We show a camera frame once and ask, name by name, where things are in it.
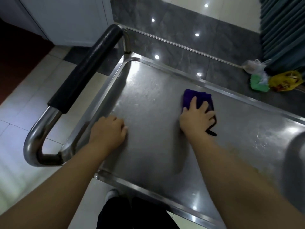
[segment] leg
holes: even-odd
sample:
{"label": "leg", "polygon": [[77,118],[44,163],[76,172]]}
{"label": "leg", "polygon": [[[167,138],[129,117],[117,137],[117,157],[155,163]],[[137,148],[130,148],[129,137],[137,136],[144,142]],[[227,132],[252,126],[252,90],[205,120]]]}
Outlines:
{"label": "leg", "polygon": [[131,207],[127,198],[113,197],[98,216],[96,229],[132,229]]}
{"label": "leg", "polygon": [[138,197],[132,199],[132,217],[134,229],[179,229],[165,209]]}

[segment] cart handle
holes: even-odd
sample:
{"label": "cart handle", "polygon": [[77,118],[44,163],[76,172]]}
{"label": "cart handle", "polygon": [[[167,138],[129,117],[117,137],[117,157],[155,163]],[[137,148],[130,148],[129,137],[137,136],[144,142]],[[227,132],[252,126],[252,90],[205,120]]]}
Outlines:
{"label": "cart handle", "polygon": [[43,154],[44,140],[60,116],[69,111],[110,50],[122,36],[124,36],[124,53],[131,53],[126,29],[114,24],[109,26],[52,96],[48,102],[49,107],[34,124],[25,139],[23,153],[25,160],[30,165],[41,167],[63,164],[61,152],[58,154]]}

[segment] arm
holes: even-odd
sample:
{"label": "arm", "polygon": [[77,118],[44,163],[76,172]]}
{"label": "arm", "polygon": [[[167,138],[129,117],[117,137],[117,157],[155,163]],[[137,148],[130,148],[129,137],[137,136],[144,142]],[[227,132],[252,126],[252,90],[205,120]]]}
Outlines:
{"label": "arm", "polygon": [[34,191],[0,216],[1,228],[68,228],[101,162],[125,139],[122,119],[102,117],[89,143]]}
{"label": "arm", "polygon": [[227,228],[305,228],[304,216],[254,168],[231,156],[205,131],[214,123],[208,103],[183,109],[180,126],[189,140],[210,196]]}

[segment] dark gray marble tile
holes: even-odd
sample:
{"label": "dark gray marble tile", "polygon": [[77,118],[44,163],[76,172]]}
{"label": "dark gray marble tile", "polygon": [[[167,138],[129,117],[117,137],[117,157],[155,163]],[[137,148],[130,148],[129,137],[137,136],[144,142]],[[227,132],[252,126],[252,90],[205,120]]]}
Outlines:
{"label": "dark gray marble tile", "polygon": [[305,93],[292,90],[289,92],[257,92],[250,88],[250,75],[242,69],[223,62],[211,60],[206,80],[221,87],[238,92],[277,108],[305,117]]}
{"label": "dark gray marble tile", "polygon": [[128,31],[128,33],[131,38],[132,52],[191,75],[205,78],[210,58],[134,31]]}
{"label": "dark gray marble tile", "polygon": [[161,0],[111,0],[115,22],[149,34],[155,33],[168,6]]}
{"label": "dark gray marble tile", "polygon": [[170,5],[155,35],[210,54],[219,20]]}
{"label": "dark gray marble tile", "polygon": [[219,21],[211,54],[237,65],[241,65],[246,60],[261,59],[260,35]]}
{"label": "dark gray marble tile", "polygon": [[[79,64],[83,60],[89,49],[90,47],[72,47],[69,53],[64,58],[64,60],[74,64]],[[122,55],[122,50],[116,48],[112,49],[106,57],[105,61],[97,70],[97,72],[109,76],[118,61],[120,60],[120,58],[122,57]]]}

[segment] person's right arm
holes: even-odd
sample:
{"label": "person's right arm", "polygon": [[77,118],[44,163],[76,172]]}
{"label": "person's right arm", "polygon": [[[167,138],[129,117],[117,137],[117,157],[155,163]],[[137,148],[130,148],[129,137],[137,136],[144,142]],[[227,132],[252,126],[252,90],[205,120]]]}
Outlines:
{"label": "person's right arm", "polygon": [[204,102],[183,109],[180,127],[189,140],[209,194],[229,229],[305,228],[304,216],[261,174],[218,146],[205,131],[215,113]]}

